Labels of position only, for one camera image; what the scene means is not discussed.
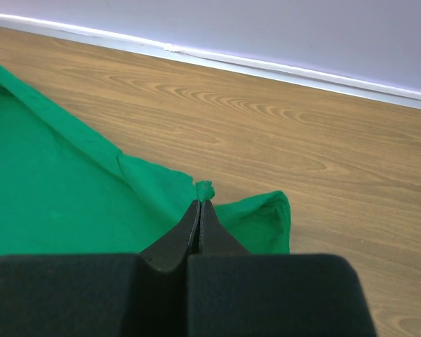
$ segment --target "black foam pad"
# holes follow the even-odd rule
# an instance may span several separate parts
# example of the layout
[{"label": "black foam pad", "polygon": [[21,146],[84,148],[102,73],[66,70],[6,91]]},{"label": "black foam pad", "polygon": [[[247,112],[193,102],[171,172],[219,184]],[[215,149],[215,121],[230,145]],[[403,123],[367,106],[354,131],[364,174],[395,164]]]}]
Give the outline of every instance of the black foam pad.
[{"label": "black foam pad", "polygon": [[0,336],[122,336],[144,269],[131,254],[0,257]]},{"label": "black foam pad", "polygon": [[337,256],[191,256],[187,281],[189,336],[375,336]]},{"label": "black foam pad", "polygon": [[206,200],[201,206],[200,224],[200,254],[220,256],[250,254],[250,252],[222,226],[210,200]]}]

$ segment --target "green cloth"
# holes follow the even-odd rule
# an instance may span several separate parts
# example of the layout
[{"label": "green cloth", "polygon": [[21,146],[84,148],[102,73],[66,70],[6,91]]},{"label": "green cloth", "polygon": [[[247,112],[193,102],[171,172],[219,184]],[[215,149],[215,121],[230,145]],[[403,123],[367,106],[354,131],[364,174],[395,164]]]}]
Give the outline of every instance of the green cloth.
[{"label": "green cloth", "polygon": [[[210,182],[129,157],[0,66],[0,255],[138,252]],[[288,253],[282,192],[216,206],[253,253]]]}]

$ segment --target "wooden floor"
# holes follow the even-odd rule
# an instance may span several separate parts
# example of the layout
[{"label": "wooden floor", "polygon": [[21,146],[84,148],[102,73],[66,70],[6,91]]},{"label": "wooden floor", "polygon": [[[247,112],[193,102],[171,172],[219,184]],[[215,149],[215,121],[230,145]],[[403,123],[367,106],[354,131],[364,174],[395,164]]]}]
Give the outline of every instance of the wooden floor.
[{"label": "wooden floor", "polygon": [[421,336],[421,110],[0,28],[0,63],[128,154],[283,190],[292,252],[356,268],[382,336]]}]

